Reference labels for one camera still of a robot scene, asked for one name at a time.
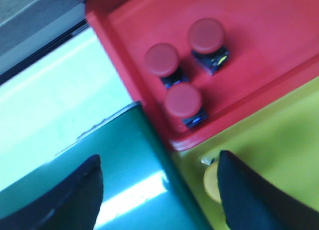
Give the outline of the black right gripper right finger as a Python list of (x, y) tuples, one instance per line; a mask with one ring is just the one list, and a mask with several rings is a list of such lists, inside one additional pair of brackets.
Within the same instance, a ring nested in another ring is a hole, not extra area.
[(228, 150), (219, 153), (218, 188), (231, 230), (317, 230), (319, 213), (272, 185)]

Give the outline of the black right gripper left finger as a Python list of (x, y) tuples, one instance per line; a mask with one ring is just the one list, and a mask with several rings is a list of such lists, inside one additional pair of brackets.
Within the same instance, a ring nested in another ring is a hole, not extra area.
[(103, 199), (98, 155), (53, 189), (0, 221), (2, 230), (92, 230)]

